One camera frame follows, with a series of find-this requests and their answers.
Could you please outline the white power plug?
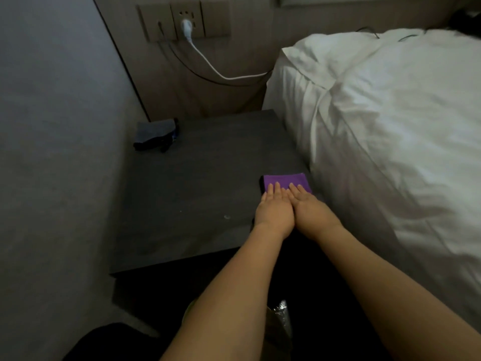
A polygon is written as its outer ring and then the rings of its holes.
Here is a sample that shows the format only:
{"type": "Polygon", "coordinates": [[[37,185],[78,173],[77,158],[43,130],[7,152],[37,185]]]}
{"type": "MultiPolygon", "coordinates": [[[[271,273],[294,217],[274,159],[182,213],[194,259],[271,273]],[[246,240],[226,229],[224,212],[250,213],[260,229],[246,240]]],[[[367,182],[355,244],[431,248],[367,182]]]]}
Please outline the white power plug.
{"type": "Polygon", "coordinates": [[[182,30],[182,33],[184,35],[184,38],[190,43],[190,44],[193,44],[193,41],[192,41],[192,32],[193,32],[193,29],[194,29],[194,26],[193,26],[193,23],[191,20],[189,19],[183,19],[181,21],[181,30],[182,30]]]}

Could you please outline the dark grey bedside table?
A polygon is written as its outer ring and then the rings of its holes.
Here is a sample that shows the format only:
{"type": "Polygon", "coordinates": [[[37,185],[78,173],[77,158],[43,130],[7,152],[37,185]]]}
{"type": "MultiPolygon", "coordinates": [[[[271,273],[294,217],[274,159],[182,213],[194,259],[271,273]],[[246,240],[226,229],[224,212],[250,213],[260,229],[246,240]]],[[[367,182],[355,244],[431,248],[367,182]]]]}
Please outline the dark grey bedside table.
{"type": "Polygon", "coordinates": [[[166,152],[134,152],[109,273],[199,273],[245,242],[261,176],[304,173],[305,160],[273,110],[180,123],[166,152]]]}

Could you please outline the white bed duvet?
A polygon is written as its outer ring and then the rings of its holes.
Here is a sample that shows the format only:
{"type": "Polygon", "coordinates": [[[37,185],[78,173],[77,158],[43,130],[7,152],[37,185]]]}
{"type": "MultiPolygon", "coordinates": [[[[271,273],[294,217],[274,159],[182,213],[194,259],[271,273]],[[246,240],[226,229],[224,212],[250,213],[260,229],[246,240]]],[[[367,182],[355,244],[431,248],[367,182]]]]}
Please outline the white bed duvet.
{"type": "Polygon", "coordinates": [[[263,109],[346,229],[481,333],[481,39],[313,34],[281,49],[263,109]]]}

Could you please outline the silver shiny bag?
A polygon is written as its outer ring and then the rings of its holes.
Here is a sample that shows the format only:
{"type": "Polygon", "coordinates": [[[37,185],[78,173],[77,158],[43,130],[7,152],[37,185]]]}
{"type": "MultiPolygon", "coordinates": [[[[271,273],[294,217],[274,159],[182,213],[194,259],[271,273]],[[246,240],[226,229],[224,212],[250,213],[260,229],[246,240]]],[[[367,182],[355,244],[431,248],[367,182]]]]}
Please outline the silver shiny bag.
{"type": "Polygon", "coordinates": [[[285,299],[273,308],[267,308],[263,351],[290,357],[292,352],[292,325],[285,299]]]}

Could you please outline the person's black trousers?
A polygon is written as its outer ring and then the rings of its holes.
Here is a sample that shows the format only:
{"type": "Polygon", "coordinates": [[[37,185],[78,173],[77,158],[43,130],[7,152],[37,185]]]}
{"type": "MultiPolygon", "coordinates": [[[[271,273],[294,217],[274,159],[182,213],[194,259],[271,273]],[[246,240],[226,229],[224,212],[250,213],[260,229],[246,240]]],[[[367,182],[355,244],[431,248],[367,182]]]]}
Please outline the person's black trousers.
{"type": "MultiPolygon", "coordinates": [[[[112,300],[160,333],[124,323],[98,327],[62,361],[159,361],[188,306],[236,249],[146,267],[119,275],[112,300]]],[[[280,250],[268,290],[269,308],[285,299],[292,325],[290,357],[263,351],[272,361],[392,361],[352,291],[319,246],[297,231],[280,250]]]]}

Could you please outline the person's left forearm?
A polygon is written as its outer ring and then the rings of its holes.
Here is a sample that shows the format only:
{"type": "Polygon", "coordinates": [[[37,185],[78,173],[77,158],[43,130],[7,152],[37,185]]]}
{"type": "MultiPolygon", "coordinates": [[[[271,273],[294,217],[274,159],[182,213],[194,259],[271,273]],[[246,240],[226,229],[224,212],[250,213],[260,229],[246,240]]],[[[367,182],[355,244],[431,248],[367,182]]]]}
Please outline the person's left forearm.
{"type": "Polygon", "coordinates": [[[160,361],[260,361],[268,288],[293,221],[255,224],[197,299],[160,361]]]}

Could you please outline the beige wall socket panel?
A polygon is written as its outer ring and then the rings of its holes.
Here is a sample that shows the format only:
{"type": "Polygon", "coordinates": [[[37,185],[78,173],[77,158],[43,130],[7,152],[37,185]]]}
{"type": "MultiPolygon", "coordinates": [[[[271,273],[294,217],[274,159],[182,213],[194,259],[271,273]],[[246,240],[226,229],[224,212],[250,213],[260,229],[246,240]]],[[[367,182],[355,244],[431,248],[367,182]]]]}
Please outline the beige wall socket panel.
{"type": "Polygon", "coordinates": [[[228,0],[176,1],[173,3],[143,4],[137,6],[151,43],[185,40],[182,22],[192,24],[191,38],[217,38],[231,35],[231,12],[228,0]]]}

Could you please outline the person's right hand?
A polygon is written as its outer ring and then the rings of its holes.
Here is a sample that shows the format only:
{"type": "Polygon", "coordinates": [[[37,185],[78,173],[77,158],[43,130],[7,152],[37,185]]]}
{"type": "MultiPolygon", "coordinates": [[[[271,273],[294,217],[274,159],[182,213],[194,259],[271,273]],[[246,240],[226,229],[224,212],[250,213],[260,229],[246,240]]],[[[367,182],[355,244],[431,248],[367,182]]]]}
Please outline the person's right hand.
{"type": "Polygon", "coordinates": [[[332,231],[341,228],[342,223],[322,201],[292,204],[295,225],[305,237],[320,243],[332,231]]]}

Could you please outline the black object on bed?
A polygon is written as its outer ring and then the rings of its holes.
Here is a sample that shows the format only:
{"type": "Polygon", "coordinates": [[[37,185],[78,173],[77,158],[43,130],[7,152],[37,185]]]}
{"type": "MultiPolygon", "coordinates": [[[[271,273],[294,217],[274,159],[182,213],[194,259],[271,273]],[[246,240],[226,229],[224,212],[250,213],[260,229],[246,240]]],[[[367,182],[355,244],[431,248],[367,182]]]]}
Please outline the black object on bed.
{"type": "Polygon", "coordinates": [[[481,11],[457,10],[449,18],[448,27],[465,34],[481,33],[481,11]]]}

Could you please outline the grey and black folded cloth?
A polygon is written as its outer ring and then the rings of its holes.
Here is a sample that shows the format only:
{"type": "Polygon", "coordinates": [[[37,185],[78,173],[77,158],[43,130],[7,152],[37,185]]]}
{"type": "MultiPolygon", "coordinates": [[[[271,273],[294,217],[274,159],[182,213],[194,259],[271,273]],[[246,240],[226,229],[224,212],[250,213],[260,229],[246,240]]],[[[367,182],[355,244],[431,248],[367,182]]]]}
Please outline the grey and black folded cloth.
{"type": "Polygon", "coordinates": [[[138,122],[133,147],[135,151],[159,149],[166,152],[180,133],[177,118],[153,122],[138,122]]]}

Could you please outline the person's left hand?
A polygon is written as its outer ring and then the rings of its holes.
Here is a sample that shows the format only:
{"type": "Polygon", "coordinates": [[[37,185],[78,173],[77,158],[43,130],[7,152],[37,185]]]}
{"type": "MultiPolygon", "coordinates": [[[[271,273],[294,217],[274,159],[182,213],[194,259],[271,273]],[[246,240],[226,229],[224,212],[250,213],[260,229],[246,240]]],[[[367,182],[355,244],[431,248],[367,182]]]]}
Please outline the person's left hand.
{"type": "Polygon", "coordinates": [[[285,240],[295,224],[292,204],[261,204],[257,206],[254,228],[264,229],[278,239],[285,240]]]}

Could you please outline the purple cloth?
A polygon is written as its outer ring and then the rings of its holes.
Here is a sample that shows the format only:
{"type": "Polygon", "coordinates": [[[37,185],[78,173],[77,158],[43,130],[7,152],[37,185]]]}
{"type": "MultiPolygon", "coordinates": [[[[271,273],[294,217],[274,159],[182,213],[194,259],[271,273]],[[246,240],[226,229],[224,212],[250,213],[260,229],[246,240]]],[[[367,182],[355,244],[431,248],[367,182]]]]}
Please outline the purple cloth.
{"type": "Polygon", "coordinates": [[[284,189],[288,189],[289,185],[292,183],[295,186],[302,185],[303,188],[310,194],[312,194],[312,190],[309,185],[309,181],[307,176],[304,173],[299,174],[292,174],[292,175],[263,175],[260,177],[259,184],[260,184],[260,192],[261,195],[264,194],[267,189],[268,185],[272,184],[275,185],[276,182],[279,182],[280,187],[284,189]]]}

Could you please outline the person's right forearm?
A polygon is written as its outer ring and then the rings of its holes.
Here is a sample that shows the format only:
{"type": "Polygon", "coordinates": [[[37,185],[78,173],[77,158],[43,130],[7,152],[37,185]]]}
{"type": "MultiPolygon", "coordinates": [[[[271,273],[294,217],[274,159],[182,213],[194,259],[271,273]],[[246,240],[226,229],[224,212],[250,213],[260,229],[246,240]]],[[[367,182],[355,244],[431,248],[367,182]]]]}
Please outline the person's right forearm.
{"type": "Polygon", "coordinates": [[[344,278],[396,361],[481,361],[481,334],[342,225],[298,228],[344,278]]]}

